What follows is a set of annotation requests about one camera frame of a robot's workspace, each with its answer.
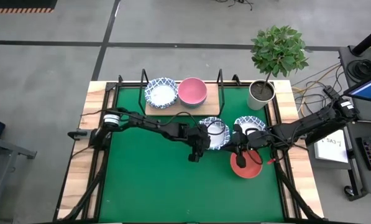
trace white flower pot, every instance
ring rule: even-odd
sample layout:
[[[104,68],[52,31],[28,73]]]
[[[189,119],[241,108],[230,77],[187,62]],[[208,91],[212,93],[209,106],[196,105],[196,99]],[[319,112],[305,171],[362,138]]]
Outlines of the white flower pot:
[[[267,86],[270,87],[273,91],[272,97],[269,100],[265,100],[265,101],[256,99],[256,97],[254,97],[251,92],[252,85],[256,82],[264,83],[265,80],[256,80],[253,83],[251,83],[249,86],[249,97],[247,99],[247,106],[249,106],[249,108],[252,110],[259,110],[263,108],[269,101],[271,101],[275,97],[275,87],[273,87],[273,85],[270,82],[267,82]]]

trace wooden board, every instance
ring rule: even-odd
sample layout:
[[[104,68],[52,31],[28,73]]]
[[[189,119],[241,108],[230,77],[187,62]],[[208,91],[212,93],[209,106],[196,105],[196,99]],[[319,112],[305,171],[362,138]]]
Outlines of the wooden board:
[[[206,87],[208,88],[208,96],[206,101],[197,108],[188,108],[183,106],[180,103],[180,99],[174,105],[166,109],[157,109],[151,107],[149,104],[145,106],[145,114],[146,115],[153,115],[153,116],[170,116],[176,115],[179,112],[186,111],[192,115],[212,115],[216,116],[220,112],[220,101],[218,96],[218,84],[217,83],[207,83]]]
[[[290,82],[288,80],[274,80],[272,82],[274,82],[276,89],[277,101],[282,123],[291,123],[299,119]],[[107,82],[101,81],[90,82],[83,113],[92,113],[101,109],[106,83]],[[272,123],[275,124],[276,119],[275,114],[273,112],[272,103],[269,104],[269,107]],[[82,117],[79,127],[83,129],[97,128],[98,122],[99,113],[91,116],[85,116]],[[305,146],[304,141],[298,141],[297,144]],[[75,147],[74,153],[84,148],[85,145],[86,140],[76,142],[74,146]],[[66,178],[66,180],[64,180],[65,184],[64,193],[62,196],[61,203],[58,207],[57,218],[65,217],[65,215],[67,215],[70,212],[70,210],[76,205],[76,203],[81,198],[82,194],[85,192],[91,165],[91,158],[92,152],[90,150],[86,151],[84,154],[79,154],[78,156],[71,160],[68,171],[68,177]],[[316,189],[311,164],[309,163],[308,152],[306,152],[303,149],[293,147],[291,150],[289,150],[289,158],[297,191],[301,194],[301,196],[304,198],[305,202],[311,207],[311,209],[317,215],[323,217],[324,215],[321,207],[321,202],[319,200],[318,191]],[[293,205],[291,197],[287,190],[285,191],[285,196],[289,208],[290,217],[295,217],[294,210],[292,209]],[[95,207],[95,194],[93,194],[90,203],[89,217],[93,214],[92,211],[94,207]]]

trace potted plant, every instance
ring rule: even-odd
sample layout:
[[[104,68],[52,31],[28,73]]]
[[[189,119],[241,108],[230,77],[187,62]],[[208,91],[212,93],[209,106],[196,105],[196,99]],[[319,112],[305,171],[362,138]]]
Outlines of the potted plant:
[[[287,77],[292,70],[302,70],[308,63],[301,34],[290,26],[260,30],[252,41],[254,66],[267,75],[265,80],[256,80],[249,87],[247,105],[252,110],[259,110],[275,96],[275,88],[268,82],[271,75],[277,77],[282,73]]]

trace red plate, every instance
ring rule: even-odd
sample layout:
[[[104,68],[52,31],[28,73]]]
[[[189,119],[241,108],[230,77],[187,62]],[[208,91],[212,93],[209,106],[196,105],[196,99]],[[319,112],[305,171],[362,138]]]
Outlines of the red plate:
[[[254,150],[251,150],[249,152],[252,155],[253,159],[255,159],[257,162],[261,163],[260,156]],[[231,167],[232,167],[232,170],[239,177],[243,177],[243,178],[246,178],[246,179],[251,179],[251,178],[254,178],[254,177],[258,176],[260,174],[261,170],[262,170],[262,165],[256,164],[252,160],[252,158],[250,158],[250,156],[248,155],[248,153],[245,152],[245,151],[243,152],[243,156],[246,159],[246,167],[245,168],[240,168],[236,164],[236,154],[235,153],[232,153],[231,154]]]

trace pink bowl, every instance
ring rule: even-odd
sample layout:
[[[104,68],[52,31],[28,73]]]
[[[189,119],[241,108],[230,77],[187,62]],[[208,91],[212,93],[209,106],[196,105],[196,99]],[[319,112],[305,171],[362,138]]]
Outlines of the pink bowl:
[[[186,78],[178,86],[178,96],[186,106],[201,105],[207,95],[208,88],[199,78]]]

